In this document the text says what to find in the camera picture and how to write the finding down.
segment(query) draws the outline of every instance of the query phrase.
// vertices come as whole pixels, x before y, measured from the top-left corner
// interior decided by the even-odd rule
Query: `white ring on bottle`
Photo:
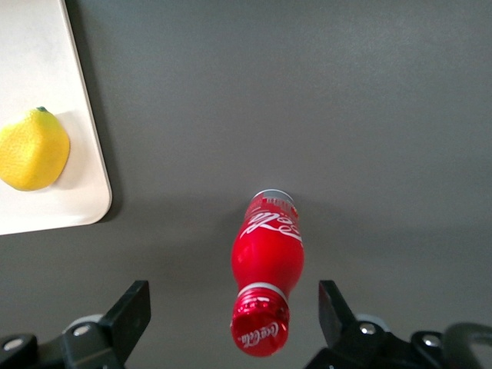
[[[274,286],[273,284],[267,283],[267,282],[255,282],[247,285],[245,288],[239,291],[238,297],[241,296],[244,292],[251,290],[252,288],[267,288],[269,290],[277,292],[287,303],[287,297],[285,296],[284,292],[277,286]]]

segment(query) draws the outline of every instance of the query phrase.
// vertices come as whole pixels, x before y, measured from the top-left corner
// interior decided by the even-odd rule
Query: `bottle cap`
[[[268,288],[252,288],[234,304],[231,333],[236,345],[251,356],[270,356],[288,338],[289,308],[286,300]]]

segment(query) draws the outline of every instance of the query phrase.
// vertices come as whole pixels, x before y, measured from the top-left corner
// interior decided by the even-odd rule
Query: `gray surface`
[[[0,336],[46,341],[151,283],[130,368],[301,368],[317,281],[408,339],[492,325],[490,2],[69,1],[114,191],[103,222],[0,238]],[[228,333],[249,198],[298,204],[285,349]]]

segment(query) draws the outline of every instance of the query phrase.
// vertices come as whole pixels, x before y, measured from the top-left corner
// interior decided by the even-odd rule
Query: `red plastic bottle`
[[[251,200],[232,248],[239,293],[231,333],[246,354],[264,357],[288,338],[288,297],[301,276],[304,249],[298,213],[283,191],[265,190]]]

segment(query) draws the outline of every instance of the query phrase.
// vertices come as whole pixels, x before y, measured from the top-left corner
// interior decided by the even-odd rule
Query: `red bottle cap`
[[[246,354],[264,357],[280,350],[288,338],[288,325],[287,302],[271,289],[249,289],[234,304],[231,333]]]

